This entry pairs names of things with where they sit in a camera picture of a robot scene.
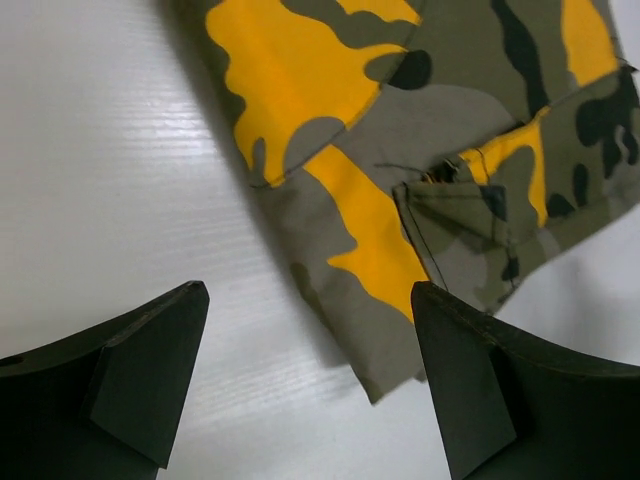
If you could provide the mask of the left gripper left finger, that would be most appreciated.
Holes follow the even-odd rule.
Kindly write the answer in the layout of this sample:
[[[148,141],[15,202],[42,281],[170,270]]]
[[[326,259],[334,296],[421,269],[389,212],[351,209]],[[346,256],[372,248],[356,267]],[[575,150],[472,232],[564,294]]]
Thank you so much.
[[[4,479],[154,479],[167,467],[209,294],[189,281],[1,361]]]

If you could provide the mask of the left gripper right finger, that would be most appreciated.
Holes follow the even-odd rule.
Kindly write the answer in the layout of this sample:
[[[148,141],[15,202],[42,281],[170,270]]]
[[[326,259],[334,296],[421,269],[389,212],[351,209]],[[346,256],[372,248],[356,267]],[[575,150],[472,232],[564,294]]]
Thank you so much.
[[[431,282],[414,324],[454,479],[635,479],[639,370],[544,340]]]

